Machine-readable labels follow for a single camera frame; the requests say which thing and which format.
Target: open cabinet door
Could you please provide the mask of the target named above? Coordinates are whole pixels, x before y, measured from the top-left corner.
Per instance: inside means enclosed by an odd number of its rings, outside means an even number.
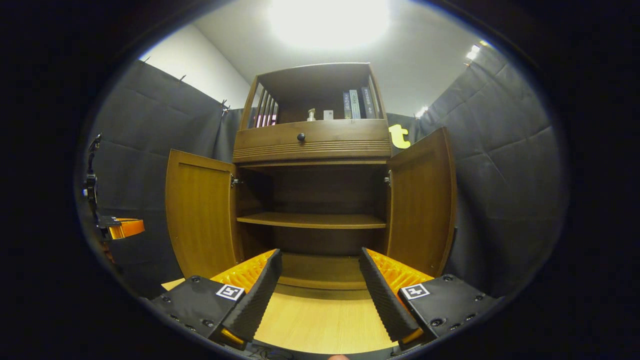
[[[210,278],[242,257],[236,245],[236,166],[171,150],[166,169],[166,222],[185,278]]]
[[[387,255],[433,277],[441,275],[453,241],[456,169],[441,127],[388,161]]]

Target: ceiling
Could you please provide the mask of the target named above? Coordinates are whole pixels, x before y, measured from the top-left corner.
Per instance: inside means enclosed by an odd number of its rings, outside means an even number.
[[[464,71],[465,55],[478,35],[434,8],[409,0],[388,2],[387,31],[370,44],[351,49],[309,49],[281,41],[271,30],[270,0],[235,0],[204,15],[195,26],[250,84],[257,74],[300,65],[370,62],[389,113],[413,116],[430,105]],[[366,31],[374,21],[354,27],[345,20],[309,20],[310,26],[344,26]]]

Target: drawer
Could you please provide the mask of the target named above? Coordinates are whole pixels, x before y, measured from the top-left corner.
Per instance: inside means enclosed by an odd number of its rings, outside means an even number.
[[[387,120],[318,120],[240,130],[233,162],[389,156]]]

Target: white wall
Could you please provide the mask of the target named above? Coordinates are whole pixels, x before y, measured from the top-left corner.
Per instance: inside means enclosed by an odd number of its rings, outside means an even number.
[[[176,31],[140,56],[232,109],[244,108],[250,85],[194,25]]]

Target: wooden cabinet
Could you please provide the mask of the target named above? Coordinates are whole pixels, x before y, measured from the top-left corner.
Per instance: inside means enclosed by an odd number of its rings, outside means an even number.
[[[322,113],[334,106],[344,115],[342,92],[360,86],[371,89],[380,119],[305,121],[307,108]],[[258,94],[257,116],[249,119]],[[277,247],[284,252],[283,284],[362,289],[356,256],[364,246],[439,276],[456,203],[447,131],[438,129],[391,157],[383,109],[369,64],[257,76],[234,164],[170,154],[167,222],[184,275],[210,277]],[[273,114],[278,124],[255,127]]]

